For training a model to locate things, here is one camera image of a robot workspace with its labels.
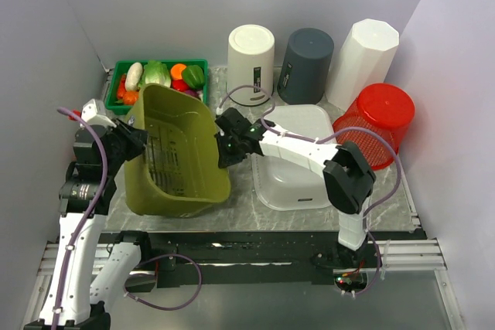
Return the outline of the olive green rectangular basket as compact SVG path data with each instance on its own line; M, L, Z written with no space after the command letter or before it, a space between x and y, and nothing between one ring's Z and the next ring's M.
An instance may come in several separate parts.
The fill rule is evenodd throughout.
M144 153L124 165L133 213L189 218L228 199L230 178L218 166L217 127L201 100L149 84L125 120L148 134Z

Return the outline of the white perforated rectangular basket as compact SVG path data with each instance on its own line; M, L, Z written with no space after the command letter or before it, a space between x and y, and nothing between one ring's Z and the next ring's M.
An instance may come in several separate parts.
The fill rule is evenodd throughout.
M329 115L316 105L279 106L265 120L307 138L320 139L333 134ZM259 155L252 155L251 163L255 192L268 208L292 211L331 206L323 179L308 169Z

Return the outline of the dark grey round bucket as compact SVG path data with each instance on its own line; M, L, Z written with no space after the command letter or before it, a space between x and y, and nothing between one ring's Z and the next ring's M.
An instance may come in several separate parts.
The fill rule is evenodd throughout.
M319 103L333 51L333 39L326 32L314 28L294 31L288 38L277 84L280 98L291 105Z

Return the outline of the white round bucket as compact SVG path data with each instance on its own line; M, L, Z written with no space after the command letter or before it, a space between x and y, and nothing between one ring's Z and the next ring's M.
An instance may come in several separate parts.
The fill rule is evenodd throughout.
M231 98L243 106L258 106L274 89L275 37L259 25L242 25L228 38L227 85Z

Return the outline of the large white faceted container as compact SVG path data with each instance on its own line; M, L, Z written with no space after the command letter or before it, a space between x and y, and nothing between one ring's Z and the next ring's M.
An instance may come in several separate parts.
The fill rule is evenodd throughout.
M399 32L385 21L354 23L330 64L327 101L344 110L366 86L384 82L399 42Z

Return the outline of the red mesh basket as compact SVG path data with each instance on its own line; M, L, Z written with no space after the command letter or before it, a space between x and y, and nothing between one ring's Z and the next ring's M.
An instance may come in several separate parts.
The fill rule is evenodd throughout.
M333 123L333 130L360 127L380 135L395 152L415 116L413 100L399 87L388 83L374 83L365 87L344 115ZM360 131L339 135L337 142L355 142L375 171L388 167L393 156L376 138Z

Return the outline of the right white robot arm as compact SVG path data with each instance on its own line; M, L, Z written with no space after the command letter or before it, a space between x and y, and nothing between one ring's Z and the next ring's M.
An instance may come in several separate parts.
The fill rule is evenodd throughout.
M376 175L354 142L304 141L273 121L251 123L233 107L217 108L215 123L219 128L215 134L219 168L256 154L285 160L318 175L331 206L339 213L336 258L347 267L364 259L368 243L364 212L370 205Z

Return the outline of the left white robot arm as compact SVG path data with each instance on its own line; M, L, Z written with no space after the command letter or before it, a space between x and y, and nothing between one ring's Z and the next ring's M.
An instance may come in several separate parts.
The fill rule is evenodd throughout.
M148 133L114 119L75 134L74 160L59 190L60 240L52 281L37 320L27 329L109 329L110 309L133 268L153 259L147 233L118 234L108 261L93 273L98 240L117 189L115 176L145 153Z

